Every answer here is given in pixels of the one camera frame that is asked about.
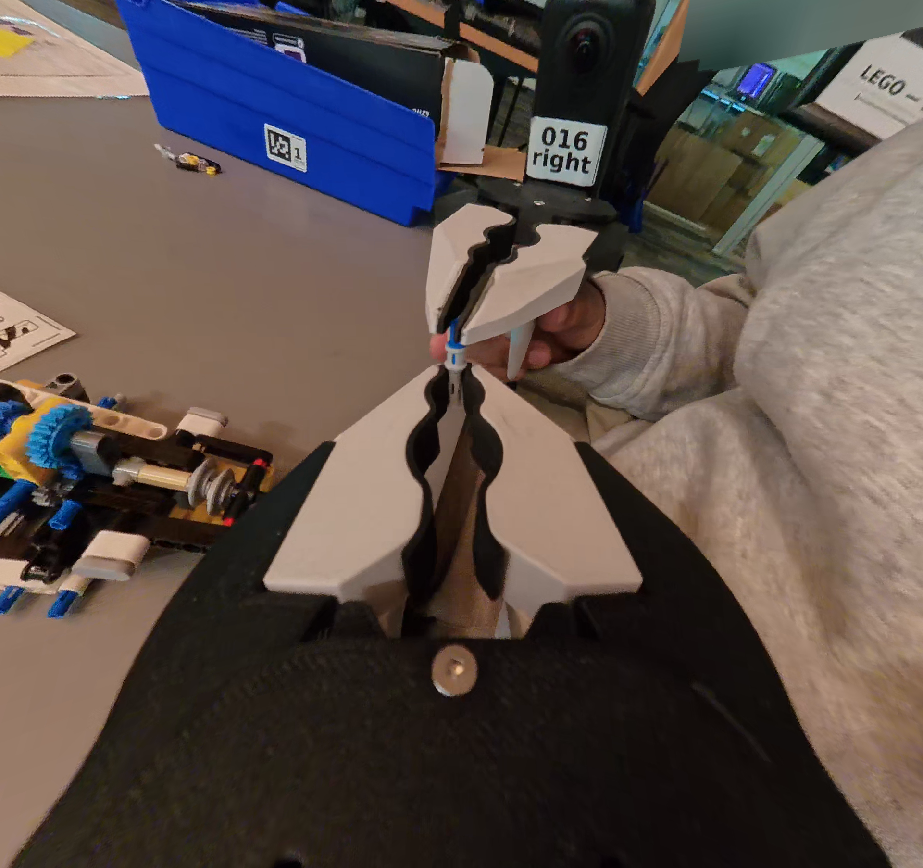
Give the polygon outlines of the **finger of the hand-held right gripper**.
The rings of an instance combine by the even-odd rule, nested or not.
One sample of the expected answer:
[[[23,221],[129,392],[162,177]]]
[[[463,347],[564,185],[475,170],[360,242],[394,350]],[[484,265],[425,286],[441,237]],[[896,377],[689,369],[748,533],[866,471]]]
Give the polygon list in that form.
[[[433,229],[425,280],[428,331],[447,331],[489,263],[491,239],[510,250],[514,218],[501,209],[468,203]]]
[[[461,344],[504,335],[576,296],[586,271],[584,257],[597,233],[543,224],[536,226],[536,234],[536,242],[515,247],[514,258],[489,274],[471,315],[461,324]]]

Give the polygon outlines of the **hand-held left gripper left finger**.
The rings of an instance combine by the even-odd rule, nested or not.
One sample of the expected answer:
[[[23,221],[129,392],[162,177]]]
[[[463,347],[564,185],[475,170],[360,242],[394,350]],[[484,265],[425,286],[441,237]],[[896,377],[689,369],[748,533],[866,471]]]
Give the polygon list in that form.
[[[432,366],[337,437],[264,575],[267,590],[367,603],[393,584],[415,598],[431,590],[427,473],[449,401],[449,374]]]

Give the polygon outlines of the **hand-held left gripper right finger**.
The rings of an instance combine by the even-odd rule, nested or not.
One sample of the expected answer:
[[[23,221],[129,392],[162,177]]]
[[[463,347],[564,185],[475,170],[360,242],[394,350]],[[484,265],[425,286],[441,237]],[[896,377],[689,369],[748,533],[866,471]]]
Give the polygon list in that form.
[[[500,594],[519,620],[548,604],[635,594],[642,576],[574,441],[481,366],[465,372],[465,406],[494,437],[484,469],[487,533],[505,560]]]

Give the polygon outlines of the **blue and white lego pin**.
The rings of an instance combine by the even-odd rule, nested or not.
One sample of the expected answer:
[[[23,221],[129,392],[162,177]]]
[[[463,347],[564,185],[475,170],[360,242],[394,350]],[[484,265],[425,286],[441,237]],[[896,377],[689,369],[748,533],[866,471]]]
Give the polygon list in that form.
[[[462,402],[462,378],[467,368],[465,346],[461,342],[459,320],[453,320],[447,330],[444,367],[448,374],[449,399]]]

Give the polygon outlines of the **person's right forearm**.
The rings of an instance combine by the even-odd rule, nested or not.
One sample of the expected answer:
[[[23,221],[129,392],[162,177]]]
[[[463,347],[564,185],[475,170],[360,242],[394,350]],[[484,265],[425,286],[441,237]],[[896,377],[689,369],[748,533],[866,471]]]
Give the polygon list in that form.
[[[655,269],[594,275],[604,320],[579,354],[544,370],[571,399],[586,397],[638,420],[733,388],[736,347],[755,297],[743,274],[694,286]]]

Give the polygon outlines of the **lego vehicle assembly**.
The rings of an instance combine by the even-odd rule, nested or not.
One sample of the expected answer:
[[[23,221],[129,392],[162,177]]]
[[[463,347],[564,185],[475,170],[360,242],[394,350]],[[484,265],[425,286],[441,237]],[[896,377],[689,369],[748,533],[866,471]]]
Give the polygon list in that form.
[[[1,613],[34,597],[61,620],[152,551],[204,554],[267,493],[273,455],[191,407],[168,427],[93,403],[77,377],[1,384]]]

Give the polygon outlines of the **small lego parts cluster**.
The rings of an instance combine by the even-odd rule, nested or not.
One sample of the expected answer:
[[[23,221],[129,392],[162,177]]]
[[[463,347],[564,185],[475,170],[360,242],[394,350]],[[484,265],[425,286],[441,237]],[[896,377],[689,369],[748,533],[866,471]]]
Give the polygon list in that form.
[[[217,176],[223,169],[219,163],[189,151],[177,153],[161,144],[154,144],[158,153],[177,169],[189,172],[198,172],[208,176]]]

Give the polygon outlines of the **person's right hand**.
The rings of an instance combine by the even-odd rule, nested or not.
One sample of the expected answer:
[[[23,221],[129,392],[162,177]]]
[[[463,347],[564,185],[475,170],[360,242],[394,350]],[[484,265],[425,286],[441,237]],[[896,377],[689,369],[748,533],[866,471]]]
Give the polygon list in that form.
[[[506,334],[467,346],[467,361],[482,365],[501,381],[521,380],[528,372],[569,361],[583,353],[599,336],[605,320],[605,298],[599,288],[586,279],[568,304],[549,311],[536,321],[516,376],[508,377],[507,374],[511,340]]]

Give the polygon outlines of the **wooden background table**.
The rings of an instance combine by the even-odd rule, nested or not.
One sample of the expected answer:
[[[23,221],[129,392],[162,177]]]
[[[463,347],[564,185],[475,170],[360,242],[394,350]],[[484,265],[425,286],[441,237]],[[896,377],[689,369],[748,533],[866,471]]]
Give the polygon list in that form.
[[[404,11],[418,20],[445,31],[446,8],[442,8],[431,0],[378,0]],[[460,40],[479,47],[490,54],[501,57],[514,66],[525,71],[527,77],[537,77],[539,59],[536,54],[530,54],[513,46],[506,41],[481,31],[465,21],[459,22]]]

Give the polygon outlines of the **black cardboard box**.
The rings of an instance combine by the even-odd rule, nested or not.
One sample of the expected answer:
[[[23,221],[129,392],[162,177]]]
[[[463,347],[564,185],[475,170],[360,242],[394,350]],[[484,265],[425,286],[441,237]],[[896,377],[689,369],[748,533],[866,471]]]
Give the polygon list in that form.
[[[487,144],[495,80],[467,43],[321,20],[285,4],[171,3],[432,121],[439,169],[524,179],[523,151]]]

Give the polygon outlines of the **grey sweatshirt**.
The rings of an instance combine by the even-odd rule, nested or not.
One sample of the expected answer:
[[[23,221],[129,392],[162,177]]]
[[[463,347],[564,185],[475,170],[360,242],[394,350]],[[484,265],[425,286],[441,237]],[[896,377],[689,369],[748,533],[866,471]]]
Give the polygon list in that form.
[[[922,134],[751,235],[732,389],[597,450],[696,544],[823,765],[921,866]]]

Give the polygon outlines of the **blue plastic bin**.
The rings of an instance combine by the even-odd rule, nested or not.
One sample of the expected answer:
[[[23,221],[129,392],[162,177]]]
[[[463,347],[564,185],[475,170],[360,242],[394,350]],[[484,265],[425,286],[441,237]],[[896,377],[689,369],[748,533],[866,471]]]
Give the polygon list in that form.
[[[181,8],[258,0],[114,0],[167,130],[401,226],[456,174],[414,111]]]

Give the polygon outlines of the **white paper sign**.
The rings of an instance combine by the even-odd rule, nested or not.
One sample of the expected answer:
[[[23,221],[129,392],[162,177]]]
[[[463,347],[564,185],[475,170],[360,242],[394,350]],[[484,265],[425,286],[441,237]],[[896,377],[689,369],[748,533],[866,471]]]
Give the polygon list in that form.
[[[922,119],[922,29],[863,43],[815,103],[875,138]]]

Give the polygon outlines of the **zebra striped sticker sheet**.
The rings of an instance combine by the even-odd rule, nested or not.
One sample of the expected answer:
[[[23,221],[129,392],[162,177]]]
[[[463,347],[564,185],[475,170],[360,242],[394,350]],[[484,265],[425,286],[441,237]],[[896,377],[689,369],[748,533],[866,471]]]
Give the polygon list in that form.
[[[1,371],[75,338],[77,333],[1,293]]]

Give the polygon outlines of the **white instruction paper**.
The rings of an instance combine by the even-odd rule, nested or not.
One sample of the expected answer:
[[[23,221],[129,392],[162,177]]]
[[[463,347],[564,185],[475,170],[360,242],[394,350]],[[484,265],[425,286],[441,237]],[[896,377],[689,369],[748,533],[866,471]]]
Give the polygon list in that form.
[[[3,99],[149,94],[127,33],[58,0],[1,0]]]

